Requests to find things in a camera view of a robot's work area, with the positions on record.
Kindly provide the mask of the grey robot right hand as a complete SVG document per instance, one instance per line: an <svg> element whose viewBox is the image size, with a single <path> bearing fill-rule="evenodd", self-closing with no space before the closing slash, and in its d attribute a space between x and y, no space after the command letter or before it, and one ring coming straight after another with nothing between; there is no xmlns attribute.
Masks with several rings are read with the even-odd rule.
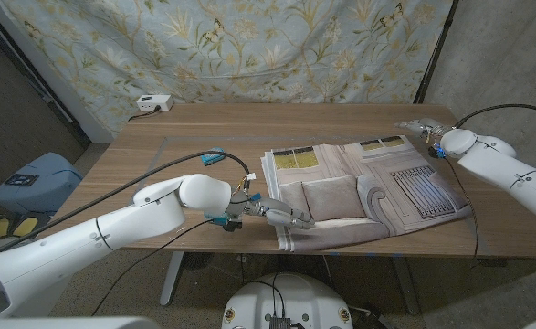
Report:
<svg viewBox="0 0 536 329"><path fill-rule="evenodd" d="M406 129L421 136L443 136L450 128L434 119L423 118L415 119L408 122L398 122L394 125L396 128Z"/></svg>

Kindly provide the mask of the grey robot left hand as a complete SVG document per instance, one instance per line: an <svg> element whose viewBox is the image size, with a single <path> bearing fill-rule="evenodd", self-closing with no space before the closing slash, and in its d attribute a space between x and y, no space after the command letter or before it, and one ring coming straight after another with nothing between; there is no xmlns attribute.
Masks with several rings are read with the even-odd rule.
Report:
<svg viewBox="0 0 536 329"><path fill-rule="evenodd" d="M274 227L310 229L315 226L315 220L308 212L260 194L247 196L244 193L237 193L232 196L226 213L234 218L239 218L241 215L264 217L269 225Z"/></svg>

